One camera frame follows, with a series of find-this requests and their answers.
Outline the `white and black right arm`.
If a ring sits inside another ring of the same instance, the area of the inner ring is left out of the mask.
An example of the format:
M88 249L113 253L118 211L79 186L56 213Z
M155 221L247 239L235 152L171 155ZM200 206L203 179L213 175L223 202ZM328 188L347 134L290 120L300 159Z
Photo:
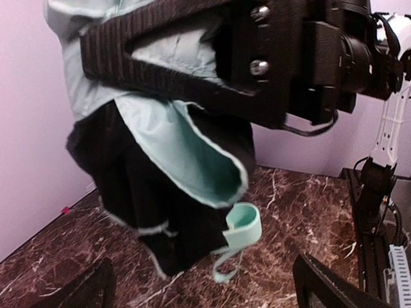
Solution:
M139 47L202 13L223 17L211 40L217 75L199 77L140 59ZM195 179L180 184L198 200L145 207L140 229L159 271L173 276L210 252L225 262L261 236L259 211L243 203L252 170L251 124L290 131L286 115L328 131L357 94L387 99L405 73L403 40L365 1L155 1L92 26L80 38L86 77L174 100L192 133Z

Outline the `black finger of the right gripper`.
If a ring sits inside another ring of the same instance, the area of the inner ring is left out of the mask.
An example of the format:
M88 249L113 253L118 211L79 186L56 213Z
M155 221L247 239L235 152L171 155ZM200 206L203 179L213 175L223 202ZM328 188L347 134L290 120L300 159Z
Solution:
M136 41L200 13L226 10L234 28L252 30L251 1L152 1L91 26L81 36L83 61L132 61Z
M148 62L126 54L81 51L88 79L106 85L134 89L164 98L194 102L201 107L245 119L266 128L280 128L286 120L285 107L268 102L265 88L232 86Z

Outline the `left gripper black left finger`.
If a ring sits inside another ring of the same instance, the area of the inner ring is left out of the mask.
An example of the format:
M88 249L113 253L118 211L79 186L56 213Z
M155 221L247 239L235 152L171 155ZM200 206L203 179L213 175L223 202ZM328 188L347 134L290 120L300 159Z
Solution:
M100 259L56 293L33 304L34 308L113 307L116 275L108 258Z

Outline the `mint and black folding umbrella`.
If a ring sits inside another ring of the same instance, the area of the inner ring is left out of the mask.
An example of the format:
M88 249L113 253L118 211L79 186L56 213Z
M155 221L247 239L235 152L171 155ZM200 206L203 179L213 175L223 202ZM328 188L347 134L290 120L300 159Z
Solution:
M187 271L211 254L218 268L262 234L256 206L242 201L255 166L250 123L192 102L91 80L80 37L93 24L145 1L45 1L44 19L62 48L73 130L66 148L96 184L107 215L131 228L158 274Z

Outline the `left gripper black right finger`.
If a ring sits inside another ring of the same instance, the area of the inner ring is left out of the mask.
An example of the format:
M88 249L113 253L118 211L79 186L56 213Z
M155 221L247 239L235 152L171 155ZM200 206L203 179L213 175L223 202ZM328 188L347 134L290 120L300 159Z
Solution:
M355 287L308 253L298 254L293 279L299 307L397 307L398 292L383 282L386 257L360 257L359 286Z

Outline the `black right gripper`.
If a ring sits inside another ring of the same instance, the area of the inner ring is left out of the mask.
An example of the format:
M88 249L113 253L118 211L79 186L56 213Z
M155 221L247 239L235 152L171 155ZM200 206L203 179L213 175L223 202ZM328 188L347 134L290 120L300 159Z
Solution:
M343 1L225 1L216 39L214 108L259 125L287 115L314 125L351 113Z

